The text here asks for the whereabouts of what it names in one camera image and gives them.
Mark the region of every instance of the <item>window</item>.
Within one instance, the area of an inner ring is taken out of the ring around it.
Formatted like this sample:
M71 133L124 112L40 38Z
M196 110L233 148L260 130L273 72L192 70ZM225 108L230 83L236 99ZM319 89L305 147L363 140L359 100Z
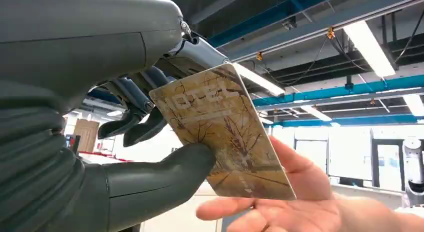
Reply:
M327 141L298 140L296 152L313 161L327 173Z
M378 144L377 152L380 188L391 191L402 190L399 145Z
M372 128L374 139L424 139L424 125L377 126Z
M328 127L297 128L294 134L296 140L326 141L329 138Z
M328 145L329 175L372 180L369 127L332 127Z
M295 147L295 128L293 127L283 128L277 125L272 128L272 136L291 148Z

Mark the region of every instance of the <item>blue ceiling beam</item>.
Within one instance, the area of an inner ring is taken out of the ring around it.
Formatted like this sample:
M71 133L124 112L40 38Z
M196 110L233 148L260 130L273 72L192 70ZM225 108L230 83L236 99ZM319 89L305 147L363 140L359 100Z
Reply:
M255 107L281 105L303 100L329 99L339 96L361 95L366 93L377 93L390 90L410 89L424 87L424 74L387 79L370 83L360 83L353 86L353 90L347 90L344 86L313 90L303 93L285 94L282 96L259 98L253 100Z
M417 120L424 119L423 117L415 117L412 114L389 114L389 115L374 115L374 116L359 116L333 118L331 123L339 123L341 126L376 126L376 125L398 125L398 124L416 124ZM283 127L321 127L331 126L330 122L320 119L303 119L303 120L285 120L277 122L269 126Z
M219 48L254 31L294 16L295 14L302 12L302 9L306 10L326 1L327 0L285 0L221 33L210 37L208 42L212 46Z
M96 98L96 99L100 99L103 101L107 101L107 102L111 102L114 104L118 104L120 105L121 102L111 93L106 92L106 91L102 91L100 89L93 89L92 91L87 93L88 96Z

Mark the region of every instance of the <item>glass wall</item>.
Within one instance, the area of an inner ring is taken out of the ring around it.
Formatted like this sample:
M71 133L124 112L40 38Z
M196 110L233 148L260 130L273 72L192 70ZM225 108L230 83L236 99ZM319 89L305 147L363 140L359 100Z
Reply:
M330 176L372 179L369 127L332 127L329 138Z
M424 142L424 125L278 126L272 135L312 160L331 181L361 181L365 187L373 182L382 189L400 191L405 179L402 141L415 137Z

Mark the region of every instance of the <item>wooden door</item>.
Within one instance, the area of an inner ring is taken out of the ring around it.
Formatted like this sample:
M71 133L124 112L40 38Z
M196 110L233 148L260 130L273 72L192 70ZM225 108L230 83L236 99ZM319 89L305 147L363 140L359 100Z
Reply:
M88 121L86 119L78 119L76 121L73 134L81 136L81 139L79 140L78 151L93 152L98 129L98 122Z

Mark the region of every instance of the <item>screw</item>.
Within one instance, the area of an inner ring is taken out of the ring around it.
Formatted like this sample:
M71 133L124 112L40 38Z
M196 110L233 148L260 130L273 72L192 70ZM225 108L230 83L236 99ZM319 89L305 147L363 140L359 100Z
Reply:
M153 108L155 107L155 105L151 102L151 101L147 101L145 104L144 104L144 108L145 108L145 110L146 111L151 111L151 110L153 110Z

